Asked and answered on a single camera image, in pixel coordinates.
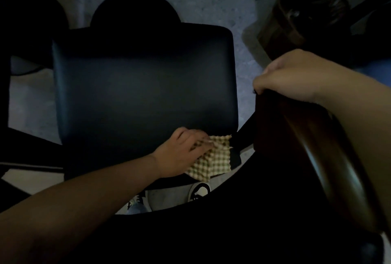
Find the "person's left hand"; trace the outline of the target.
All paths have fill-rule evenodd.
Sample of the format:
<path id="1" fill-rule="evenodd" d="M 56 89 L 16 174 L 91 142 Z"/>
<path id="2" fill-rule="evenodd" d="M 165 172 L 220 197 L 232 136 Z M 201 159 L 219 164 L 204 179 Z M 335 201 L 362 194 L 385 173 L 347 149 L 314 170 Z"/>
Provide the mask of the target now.
<path id="1" fill-rule="evenodd" d="M 150 156 L 153 159 L 152 171 L 155 180 L 175 177 L 185 173 L 196 161 L 182 161 L 174 152 L 173 134 Z"/>

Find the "person's right hand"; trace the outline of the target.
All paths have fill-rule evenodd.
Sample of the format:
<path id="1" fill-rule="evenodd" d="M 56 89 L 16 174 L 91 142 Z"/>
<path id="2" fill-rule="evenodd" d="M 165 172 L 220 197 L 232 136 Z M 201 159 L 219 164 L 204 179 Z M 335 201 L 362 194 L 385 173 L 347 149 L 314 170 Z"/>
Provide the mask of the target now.
<path id="1" fill-rule="evenodd" d="M 280 67 L 271 74 L 277 93 L 314 104 L 320 104 L 335 66 L 331 61 L 300 49 L 282 55 L 269 65 Z"/>

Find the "green checkered cloth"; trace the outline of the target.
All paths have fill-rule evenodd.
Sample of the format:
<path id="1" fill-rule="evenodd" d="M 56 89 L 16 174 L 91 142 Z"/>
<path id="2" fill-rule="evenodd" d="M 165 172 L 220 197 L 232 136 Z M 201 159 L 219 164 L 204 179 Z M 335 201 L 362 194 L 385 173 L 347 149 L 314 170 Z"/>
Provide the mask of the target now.
<path id="1" fill-rule="evenodd" d="M 214 176 L 230 172 L 231 138 L 232 135 L 210 136 L 208 142 L 213 148 L 198 158 L 185 174 L 197 181 L 209 182 Z"/>

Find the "black seat wooden back chair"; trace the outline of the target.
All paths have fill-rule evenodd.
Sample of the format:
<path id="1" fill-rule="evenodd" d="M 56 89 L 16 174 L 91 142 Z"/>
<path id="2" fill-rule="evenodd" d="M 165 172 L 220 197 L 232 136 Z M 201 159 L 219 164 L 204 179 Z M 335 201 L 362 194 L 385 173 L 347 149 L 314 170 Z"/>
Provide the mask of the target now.
<path id="1" fill-rule="evenodd" d="M 66 180 L 142 157 L 178 127 L 256 152 L 210 197 L 113 216 L 66 264 L 383 264 L 381 218 L 340 124 L 264 91 L 239 135 L 231 32 L 179 23 L 153 33 L 90 27 L 53 41 Z"/>

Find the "person's right forearm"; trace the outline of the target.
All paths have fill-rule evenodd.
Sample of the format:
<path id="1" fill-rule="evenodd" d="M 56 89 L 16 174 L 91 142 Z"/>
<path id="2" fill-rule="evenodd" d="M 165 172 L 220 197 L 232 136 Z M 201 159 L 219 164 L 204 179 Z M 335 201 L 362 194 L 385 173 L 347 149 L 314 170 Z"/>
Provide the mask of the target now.
<path id="1" fill-rule="evenodd" d="M 330 78 L 317 99 L 342 124 L 358 155 L 391 239 L 391 59 L 355 71 L 322 59 Z"/>

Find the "person's left forearm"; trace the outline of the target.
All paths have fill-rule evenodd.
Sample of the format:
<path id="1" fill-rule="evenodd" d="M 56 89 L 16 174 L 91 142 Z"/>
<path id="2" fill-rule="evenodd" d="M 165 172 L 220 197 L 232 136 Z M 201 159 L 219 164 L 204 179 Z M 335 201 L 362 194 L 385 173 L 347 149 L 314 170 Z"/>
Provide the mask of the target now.
<path id="1" fill-rule="evenodd" d="M 0 264 L 58 263 L 159 174 L 149 154 L 59 183 L 1 212 Z"/>

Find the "black and white right shoe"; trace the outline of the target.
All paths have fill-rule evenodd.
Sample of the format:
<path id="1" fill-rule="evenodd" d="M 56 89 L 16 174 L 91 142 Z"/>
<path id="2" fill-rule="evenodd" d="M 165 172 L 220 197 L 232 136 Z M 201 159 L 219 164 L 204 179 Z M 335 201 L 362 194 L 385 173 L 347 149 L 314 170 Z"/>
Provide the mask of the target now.
<path id="1" fill-rule="evenodd" d="M 205 197 L 211 192 L 209 183 L 198 182 L 192 185 L 188 193 L 188 202 Z"/>

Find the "black and white shoe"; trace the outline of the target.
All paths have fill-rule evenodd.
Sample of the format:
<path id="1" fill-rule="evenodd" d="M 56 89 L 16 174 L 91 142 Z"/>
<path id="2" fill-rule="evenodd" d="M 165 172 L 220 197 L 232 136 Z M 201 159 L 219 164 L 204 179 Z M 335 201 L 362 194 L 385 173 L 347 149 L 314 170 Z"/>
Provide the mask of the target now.
<path id="1" fill-rule="evenodd" d="M 192 185 L 188 193 L 188 202 L 205 197 L 211 192 L 209 183 L 198 182 Z"/>
<path id="2" fill-rule="evenodd" d="M 126 215 L 142 214 L 147 212 L 152 212 L 152 209 L 148 201 L 148 191 L 144 190 L 128 202 Z"/>

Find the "dark brown wooden chair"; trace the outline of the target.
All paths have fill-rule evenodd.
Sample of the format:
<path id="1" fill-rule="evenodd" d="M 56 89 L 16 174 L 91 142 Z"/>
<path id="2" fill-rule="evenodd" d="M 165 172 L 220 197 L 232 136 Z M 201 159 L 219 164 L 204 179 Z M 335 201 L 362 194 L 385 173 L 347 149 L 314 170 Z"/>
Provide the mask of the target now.
<path id="1" fill-rule="evenodd" d="M 350 68 L 391 60 L 391 0 L 276 0 L 257 40 L 271 60 L 295 49 Z"/>

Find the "black and white left shoe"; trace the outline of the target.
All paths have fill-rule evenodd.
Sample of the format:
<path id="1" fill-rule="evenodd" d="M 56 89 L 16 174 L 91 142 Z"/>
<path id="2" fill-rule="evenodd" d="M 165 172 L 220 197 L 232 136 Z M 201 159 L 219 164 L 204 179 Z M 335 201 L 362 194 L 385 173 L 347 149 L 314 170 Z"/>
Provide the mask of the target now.
<path id="1" fill-rule="evenodd" d="M 128 202 L 126 215 L 142 214 L 147 212 L 152 212 L 152 209 L 148 201 L 148 191 L 144 190 Z"/>

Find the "black metal furniture frame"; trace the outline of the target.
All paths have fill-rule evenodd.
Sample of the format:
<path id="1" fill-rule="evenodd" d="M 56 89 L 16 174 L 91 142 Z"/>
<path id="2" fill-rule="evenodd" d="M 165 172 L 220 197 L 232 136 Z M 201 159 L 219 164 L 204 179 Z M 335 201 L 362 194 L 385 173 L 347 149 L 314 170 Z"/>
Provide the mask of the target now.
<path id="1" fill-rule="evenodd" d="M 0 0 L 0 212 L 30 196 L 7 181 L 16 172 L 52 171 L 58 137 L 39 137 L 31 123 L 49 110 L 54 124 L 52 40 L 70 29 L 58 0 Z"/>

